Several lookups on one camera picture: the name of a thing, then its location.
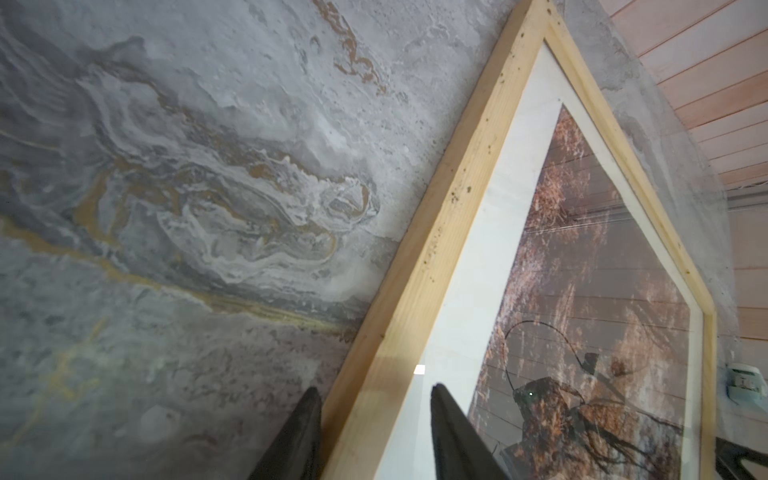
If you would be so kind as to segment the autumn forest photo print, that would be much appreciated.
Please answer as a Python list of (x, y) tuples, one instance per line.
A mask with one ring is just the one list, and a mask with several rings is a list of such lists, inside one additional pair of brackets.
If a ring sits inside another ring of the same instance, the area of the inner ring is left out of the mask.
[(676, 479), (691, 309), (558, 113), (469, 417), (511, 479)]

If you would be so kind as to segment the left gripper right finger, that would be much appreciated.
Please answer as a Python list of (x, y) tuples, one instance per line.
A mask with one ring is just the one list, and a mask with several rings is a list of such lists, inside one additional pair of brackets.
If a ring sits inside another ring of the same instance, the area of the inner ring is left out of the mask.
[(437, 479), (508, 478), (444, 384), (433, 386), (430, 409)]

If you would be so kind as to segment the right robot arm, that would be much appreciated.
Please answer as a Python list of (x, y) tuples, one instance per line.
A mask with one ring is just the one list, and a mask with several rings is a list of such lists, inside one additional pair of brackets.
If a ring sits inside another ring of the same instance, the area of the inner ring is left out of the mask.
[(718, 437), (716, 472), (721, 479), (756, 480), (767, 478), (767, 455)]

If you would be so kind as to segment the white photo mat board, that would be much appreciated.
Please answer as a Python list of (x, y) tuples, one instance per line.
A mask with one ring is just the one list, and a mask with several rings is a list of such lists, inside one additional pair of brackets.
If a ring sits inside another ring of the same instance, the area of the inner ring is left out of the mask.
[(695, 362), (702, 357), (702, 311), (553, 53), (542, 46), (376, 471), (379, 479), (435, 477), (429, 398), (438, 383), (447, 387), (476, 431), (469, 417), (470, 407), (561, 108), (575, 118), (626, 208), (690, 306), (683, 470), (676, 479), (698, 478), (701, 382)]

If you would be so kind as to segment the light wooden picture frame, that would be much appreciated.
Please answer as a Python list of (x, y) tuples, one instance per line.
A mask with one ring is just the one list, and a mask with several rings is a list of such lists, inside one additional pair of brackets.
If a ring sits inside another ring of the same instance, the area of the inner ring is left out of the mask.
[(521, 1), (329, 393), (322, 417), (323, 478), (375, 475), (542, 46), (553, 53), (702, 311), (702, 357), (695, 362), (701, 382), (698, 477), (714, 477), (717, 313), (712, 295), (556, 7)]

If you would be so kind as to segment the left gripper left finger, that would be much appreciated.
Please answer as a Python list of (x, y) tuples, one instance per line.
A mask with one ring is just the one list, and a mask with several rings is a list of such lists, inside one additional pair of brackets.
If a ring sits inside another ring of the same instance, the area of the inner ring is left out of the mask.
[(321, 409), (319, 391), (308, 388), (248, 479), (318, 479)]

